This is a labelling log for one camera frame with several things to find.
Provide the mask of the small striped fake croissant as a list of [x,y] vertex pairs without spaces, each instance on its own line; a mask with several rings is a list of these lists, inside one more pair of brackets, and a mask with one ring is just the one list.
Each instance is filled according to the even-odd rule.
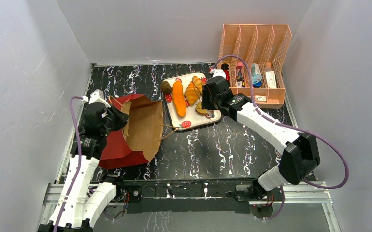
[[192,82],[195,85],[195,87],[198,89],[199,93],[203,94],[203,82],[201,79],[199,79],[197,76],[192,77]]

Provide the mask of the tan round fake bread slice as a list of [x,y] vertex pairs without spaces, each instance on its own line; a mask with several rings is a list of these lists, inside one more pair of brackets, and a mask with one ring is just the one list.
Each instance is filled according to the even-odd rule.
[[196,104],[195,111],[196,111],[197,114],[202,115],[202,116],[208,116],[209,115],[209,111],[207,109],[203,109],[201,101],[199,101]]

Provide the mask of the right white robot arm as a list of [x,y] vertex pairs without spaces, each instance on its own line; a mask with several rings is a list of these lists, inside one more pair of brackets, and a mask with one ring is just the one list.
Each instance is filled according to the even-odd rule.
[[297,185],[320,164],[316,137],[283,127],[279,121],[253,105],[244,94],[233,94],[225,78],[209,78],[203,85],[203,109],[245,125],[269,142],[281,155],[278,165],[262,173],[247,187],[236,187],[226,196],[238,201],[266,200],[272,191],[286,184]]

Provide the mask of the metal tongs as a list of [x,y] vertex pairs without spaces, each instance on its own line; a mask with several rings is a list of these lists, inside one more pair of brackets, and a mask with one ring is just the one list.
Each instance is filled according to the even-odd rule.
[[206,115],[206,118],[208,118],[208,119],[214,118],[214,112],[213,112],[213,110],[209,110],[208,111],[208,113]]

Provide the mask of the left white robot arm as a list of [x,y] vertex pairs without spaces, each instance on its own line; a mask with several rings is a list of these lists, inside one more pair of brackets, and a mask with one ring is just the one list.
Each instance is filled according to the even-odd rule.
[[126,126],[129,116],[105,100],[90,102],[75,125],[67,178],[54,212],[40,232],[91,232],[111,200],[120,201],[126,189],[116,181],[100,183],[90,197],[90,179],[107,145],[107,136]]

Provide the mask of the red brown paper bag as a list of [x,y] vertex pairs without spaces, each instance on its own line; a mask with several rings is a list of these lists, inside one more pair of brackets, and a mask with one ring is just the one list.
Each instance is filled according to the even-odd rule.
[[110,97],[108,102],[128,114],[129,119],[124,128],[107,137],[99,166],[115,169],[149,163],[159,151],[163,137],[163,102],[144,94]]

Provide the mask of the fake bread loaf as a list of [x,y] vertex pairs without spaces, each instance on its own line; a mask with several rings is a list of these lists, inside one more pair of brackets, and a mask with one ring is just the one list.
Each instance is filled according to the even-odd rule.
[[186,115],[186,101],[183,92],[183,84],[180,81],[175,81],[172,87],[172,97],[175,109],[179,117]]
[[200,99],[200,91],[193,82],[190,82],[187,86],[184,96],[189,106],[193,106]]

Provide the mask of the brown round fake bread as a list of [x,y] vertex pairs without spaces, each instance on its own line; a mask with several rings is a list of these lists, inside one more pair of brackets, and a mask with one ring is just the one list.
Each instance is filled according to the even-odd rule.
[[161,92],[163,94],[171,94],[172,93],[172,87],[170,83],[166,80],[164,80],[160,85]]

